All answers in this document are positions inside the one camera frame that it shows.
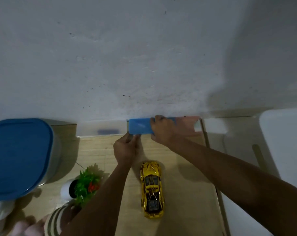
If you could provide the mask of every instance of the plastic storage container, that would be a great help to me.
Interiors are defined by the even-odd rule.
[[[51,178],[60,141],[41,119],[0,121],[0,200],[20,198]]]

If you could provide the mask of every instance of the wooden surface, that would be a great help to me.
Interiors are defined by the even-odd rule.
[[[119,136],[78,139],[75,137],[76,125],[54,126],[53,129],[62,143],[60,169],[50,183],[17,201],[8,228],[24,216],[39,220],[60,207],[64,203],[60,200],[61,186],[83,168],[94,165],[107,178],[117,165],[113,144]],[[203,135],[193,140],[204,144]],[[116,235],[222,236],[224,229],[215,187],[193,165],[152,141],[149,135],[141,137],[141,145],[139,158],[125,184]],[[162,167],[165,213],[161,219],[143,216],[139,169],[145,160],[156,160]]]

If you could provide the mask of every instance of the forearm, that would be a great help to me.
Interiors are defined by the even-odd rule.
[[[118,164],[96,195],[62,231],[61,236],[115,235],[129,164]]]
[[[297,188],[240,159],[176,136],[168,146],[274,235],[297,235]]]

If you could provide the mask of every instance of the red flower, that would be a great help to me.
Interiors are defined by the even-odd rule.
[[[89,193],[93,193],[94,191],[99,189],[99,184],[93,184],[92,182],[90,182],[90,184],[88,185],[88,192]]]

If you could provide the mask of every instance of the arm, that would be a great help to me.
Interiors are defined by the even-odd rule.
[[[222,193],[274,235],[297,235],[297,188],[258,167],[175,134],[172,120],[151,119],[152,139],[196,166]]]
[[[114,144],[118,165],[95,196],[62,231],[61,236],[114,236],[128,172],[135,159],[139,136],[129,133]]]

